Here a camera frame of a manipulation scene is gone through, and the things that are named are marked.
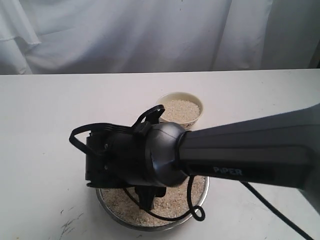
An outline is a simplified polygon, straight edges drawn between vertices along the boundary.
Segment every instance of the bowl rim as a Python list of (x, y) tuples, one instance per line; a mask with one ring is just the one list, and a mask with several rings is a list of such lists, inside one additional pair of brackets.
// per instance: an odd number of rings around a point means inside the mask
[[(181, 125), (181, 124), (191, 124), (191, 123), (194, 123), (194, 122), (198, 121), (198, 119), (199, 119), (199, 118), (203, 115), (203, 113), (204, 113), (204, 103), (200, 100), (199, 97), (197, 97), (196, 95), (194, 95), (194, 94), (192, 94), (192, 93), (185, 92), (185, 91), (169, 92), (169, 93), (166, 93), (165, 95), (161, 96), (161, 97), (155, 102), (155, 104), (157, 104), (157, 105), (161, 104), (161, 103), (159, 103), (159, 101), (160, 101), (161, 99), (163, 99), (164, 97), (167, 97), (167, 96), (169, 96), (169, 95), (177, 95), (177, 94), (186, 94), (186, 95), (190, 95), (190, 96), (194, 97), (195, 99), (197, 99), (197, 100), (199, 101), (199, 103), (201, 103), (201, 106), (198, 106), (198, 107), (201, 107), (201, 108), (200, 108), (200, 114), (199, 114), (199, 116), (198, 116), (197, 118), (195, 118), (195, 119), (193, 119), (193, 120), (191, 120), (191, 121), (185, 121), (185, 122), (177, 122), (177, 121), (175, 121), (175, 123)], [(166, 122), (172, 122), (172, 121), (166, 119), (166, 118), (163, 117), (163, 116), (160, 116), (160, 118), (163, 119), (163, 120), (165, 120)]]
[[(204, 180), (204, 186), (203, 186), (203, 192), (200, 196), (199, 201), (197, 202), (196, 205), (198, 206), (202, 206), (207, 198), (208, 195), (208, 191), (209, 191), (209, 185), (210, 185), (210, 177), (205, 176), (205, 180)], [(103, 209), (107, 212), (107, 214), (113, 219), (115, 220), (117, 223), (119, 223), (120, 225), (127, 227), (129, 229), (133, 229), (133, 230), (137, 230), (137, 231), (142, 231), (142, 232), (160, 232), (160, 231), (165, 231), (165, 230), (169, 230), (172, 229), (176, 226), (179, 226), (181, 224), (183, 224), (184, 222), (188, 221), (192, 215), (191, 213), (189, 215), (187, 215), (185, 218), (178, 220), (178, 221), (174, 221), (174, 222), (170, 222), (166, 225), (162, 225), (162, 226), (139, 226), (139, 225), (134, 225), (132, 223), (129, 223), (127, 221), (124, 221), (123, 219), (121, 219), (119, 216), (117, 216), (116, 214), (114, 214), (110, 208), (105, 204), (104, 199), (103, 199), (103, 195), (102, 195), (102, 189), (103, 188), (96, 188), (96, 195), (97, 198), (101, 204), (101, 206), (103, 207)]]

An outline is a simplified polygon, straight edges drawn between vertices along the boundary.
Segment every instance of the white bowl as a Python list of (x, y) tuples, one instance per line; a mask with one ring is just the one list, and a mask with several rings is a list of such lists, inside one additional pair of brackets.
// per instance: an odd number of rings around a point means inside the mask
[[(197, 104), (200, 108), (200, 115), (192, 120), (192, 121), (187, 121), (187, 122), (177, 122), (177, 124), (179, 124), (180, 126), (184, 127), (184, 129), (188, 130), (190, 129), (197, 121), (198, 119), (202, 116), (203, 112), (204, 112), (204, 105), (203, 103), (200, 101), (199, 98), (197, 98), (195, 95), (192, 95), (190, 93), (187, 92), (171, 92), (168, 93), (162, 97), (160, 97), (158, 99), (158, 101), (156, 101), (156, 104), (162, 104), (165, 105), (166, 103), (172, 101), (172, 100), (184, 100), (184, 101), (189, 101), (192, 102), (194, 104)], [(169, 119), (166, 119), (164, 117), (160, 117), (160, 122), (162, 123), (167, 123), (167, 122), (172, 122)]]

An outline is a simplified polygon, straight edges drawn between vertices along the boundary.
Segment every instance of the black cable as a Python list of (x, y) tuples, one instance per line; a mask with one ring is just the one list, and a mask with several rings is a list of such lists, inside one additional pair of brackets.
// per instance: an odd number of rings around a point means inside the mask
[[(160, 220), (164, 220), (164, 221), (168, 221), (168, 222), (175, 222), (175, 221), (179, 221), (184, 219), (186, 216), (188, 216), (189, 214), (191, 214), (194, 219), (196, 219), (197, 221), (203, 221), (206, 218), (206, 214), (204, 209), (201, 206), (192, 205), (192, 200), (191, 200), (191, 190), (192, 190), (192, 185), (194, 183), (194, 178), (195, 176), (190, 176), (189, 177), (189, 181), (188, 181), (188, 186), (187, 186), (187, 190), (186, 190), (186, 201), (188, 203), (188, 207), (189, 210), (186, 211), (184, 214), (182, 214), (181, 216), (177, 216), (177, 217), (164, 217), (164, 216), (159, 216), (147, 209), (145, 209), (129, 192), (126, 188), (123, 188), (123, 191), (125, 192), (125, 194), (127, 194), (127, 196), (142, 210), (144, 210), (147, 214), (151, 215), (152, 217), (155, 217), (157, 219)], [(199, 210), (201, 213), (201, 216), (198, 216), (196, 214), (196, 210)]]
[(295, 225), (291, 220), (289, 220), (285, 215), (279, 212), (274, 206), (271, 205), (253, 186), (251, 186), (247, 182), (241, 182), (253, 195), (255, 195), (271, 212), (273, 212), (278, 218), (284, 221), (289, 227), (295, 230), (298, 234), (300, 234), (306, 240), (314, 240), (310, 237), (305, 231), (303, 231), (300, 227)]

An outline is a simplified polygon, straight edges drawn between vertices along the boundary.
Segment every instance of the grain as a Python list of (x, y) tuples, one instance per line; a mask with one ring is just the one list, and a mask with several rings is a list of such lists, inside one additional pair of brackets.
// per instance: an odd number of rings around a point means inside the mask
[(164, 108), (162, 117), (175, 123), (191, 122), (200, 115), (199, 106), (186, 100), (171, 100), (164, 104)]
[[(187, 204), (188, 179), (178, 187), (168, 187), (164, 197), (155, 197), (153, 201), (153, 213), (175, 218), (189, 210)], [(205, 187), (205, 177), (196, 176), (193, 181), (191, 199), (193, 205), (197, 204)], [(129, 193), (138, 200), (134, 187), (127, 189)], [(170, 224), (171, 222), (157, 219), (141, 210), (122, 189), (105, 188), (101, 190), (105, 205), (120, 219), (127, 223), (144, 226), (157, 227)]]

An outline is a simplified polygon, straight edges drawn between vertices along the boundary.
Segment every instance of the white backdrop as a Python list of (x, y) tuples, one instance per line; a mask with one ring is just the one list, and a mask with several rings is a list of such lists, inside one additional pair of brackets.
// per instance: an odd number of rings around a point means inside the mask
[(319, 0), (0, 0), (0, 74), (306, 68)]

